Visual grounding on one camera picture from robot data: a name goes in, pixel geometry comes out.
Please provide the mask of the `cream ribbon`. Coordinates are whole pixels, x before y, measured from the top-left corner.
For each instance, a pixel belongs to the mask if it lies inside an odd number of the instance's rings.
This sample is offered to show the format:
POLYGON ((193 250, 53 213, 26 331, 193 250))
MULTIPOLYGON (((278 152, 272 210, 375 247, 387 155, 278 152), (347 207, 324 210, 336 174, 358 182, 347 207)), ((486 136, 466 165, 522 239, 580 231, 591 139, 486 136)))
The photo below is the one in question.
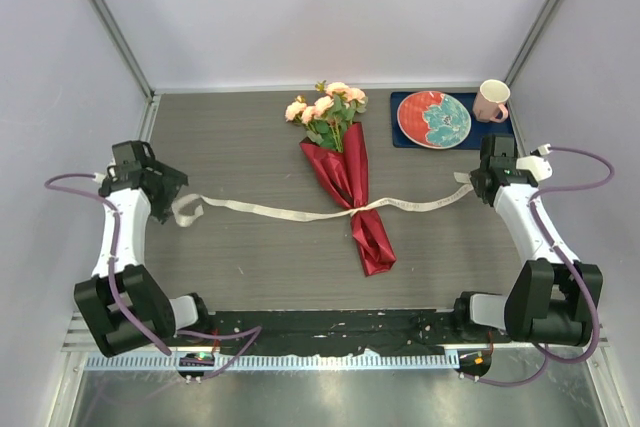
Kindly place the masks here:
POLYGON ((183 228, 190 227, 197 219, 204 215, 204 206, 224 208, 235 212, 299 223, 329 220, 346 216, 354 217, 358 213, 369 212, 383 207, 393 207, 410 213, 426 213, 454 204, 473 191, 469 174, 455 172, 454 179, 460 187, 450 196, 435 201, 410 202, 392 197, 383 197, 363 207, 348 208, 336 213, 314 213, 273 208, 236 200, 215 199, 197 193, 188 194, 175 200, 171 205, 171 210, 174 220, 183 228))

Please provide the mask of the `dark red wrapping paper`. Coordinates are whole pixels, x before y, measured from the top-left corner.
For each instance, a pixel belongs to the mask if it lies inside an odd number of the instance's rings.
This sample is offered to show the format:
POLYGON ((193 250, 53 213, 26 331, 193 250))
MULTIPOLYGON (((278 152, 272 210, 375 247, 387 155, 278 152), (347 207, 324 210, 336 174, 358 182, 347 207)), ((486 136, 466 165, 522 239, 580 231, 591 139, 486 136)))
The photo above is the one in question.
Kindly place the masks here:
POLYGON ((350 216, 350 224, 364 274, 387 272, 396 262, 396 256, 378 212, 365 208, 369 204, 369 165, 359 122, 346 130, 342 143, 341 152, 310 140, 301 141, 300 147, 320 186, 334 202, 345 210, 358 210, 350 216))

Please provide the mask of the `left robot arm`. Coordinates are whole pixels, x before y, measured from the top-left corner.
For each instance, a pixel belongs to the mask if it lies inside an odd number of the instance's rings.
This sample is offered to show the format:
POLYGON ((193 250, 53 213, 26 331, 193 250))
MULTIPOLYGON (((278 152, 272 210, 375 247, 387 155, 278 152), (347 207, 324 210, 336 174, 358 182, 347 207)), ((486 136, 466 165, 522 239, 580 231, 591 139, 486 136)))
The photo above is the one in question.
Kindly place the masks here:
POLYGON ((112 146, 114 163, 101 181, 105 223, 91 277, 74 286, 74 300, 99 351, 114 357, 179 335, 205 344, 213 332, 203 299, 171 299, 144 265, 146 226, 164 223, 188 177, 156 159, 151 145, 132 140, 112 146))

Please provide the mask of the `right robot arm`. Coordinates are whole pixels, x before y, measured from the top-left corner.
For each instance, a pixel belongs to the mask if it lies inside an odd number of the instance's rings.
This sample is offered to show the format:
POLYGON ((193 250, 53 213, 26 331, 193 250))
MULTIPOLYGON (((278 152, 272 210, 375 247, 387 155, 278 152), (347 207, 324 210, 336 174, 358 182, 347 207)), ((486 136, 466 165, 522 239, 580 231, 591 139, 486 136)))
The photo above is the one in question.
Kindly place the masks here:
POLYGON ((520 156, 513 136, 483 137, 480 164, 471 172, 475 194, 502 218, 523 267, 506 296, 464 292, 455 301, 451 327, 472 342, 487 328, 520 342, 582 347, 596 334, 603 275, 563 241, 542 202, 541 182, 552 175, 545 144, 520 156))

